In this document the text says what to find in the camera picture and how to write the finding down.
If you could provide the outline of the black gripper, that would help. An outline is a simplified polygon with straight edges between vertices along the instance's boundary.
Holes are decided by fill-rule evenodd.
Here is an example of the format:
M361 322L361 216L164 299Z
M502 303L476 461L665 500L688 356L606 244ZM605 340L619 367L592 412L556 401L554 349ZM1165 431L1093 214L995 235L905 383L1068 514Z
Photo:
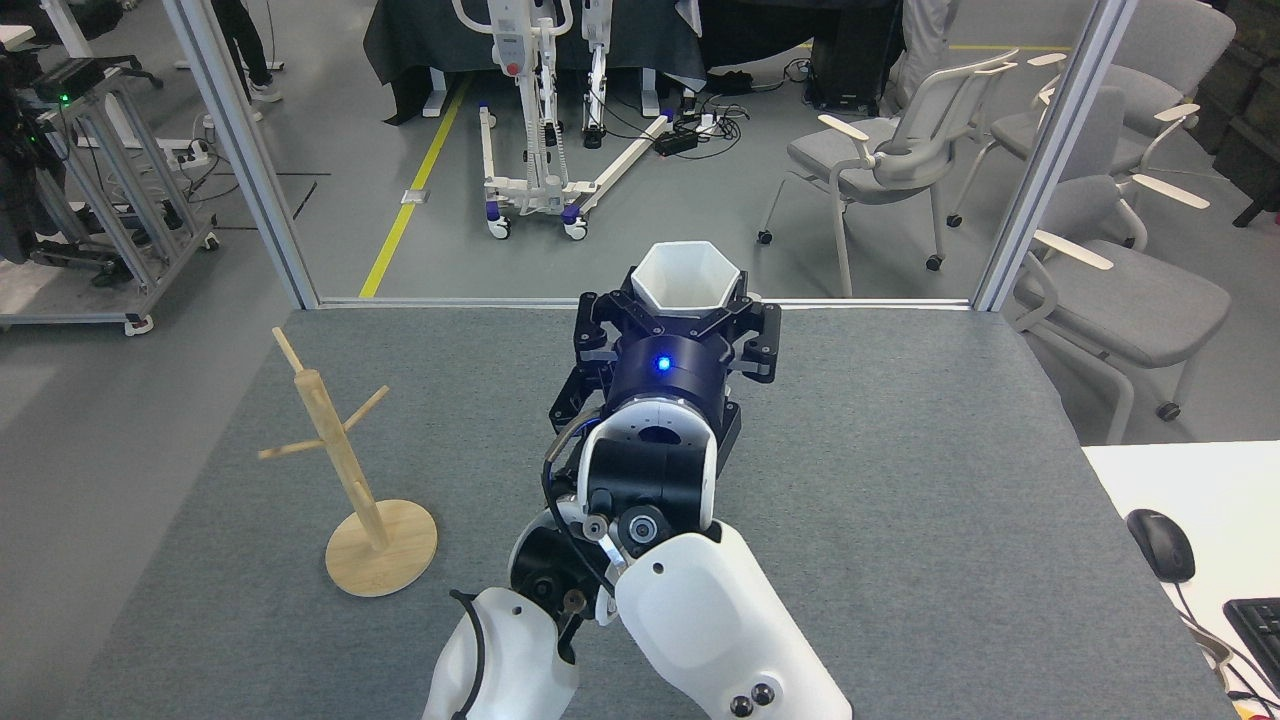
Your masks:
M666 327L627 290L586 292L575 319L575 369L549 418L562 432L596 391L605 414L643 395L682 398L717 432L716 471L722 473L741 430L741 407L724 400L728 373L769 384L776 378L782 309L750 296L732 299L694 322L690 337ZM613 379L608 388L608 368Z

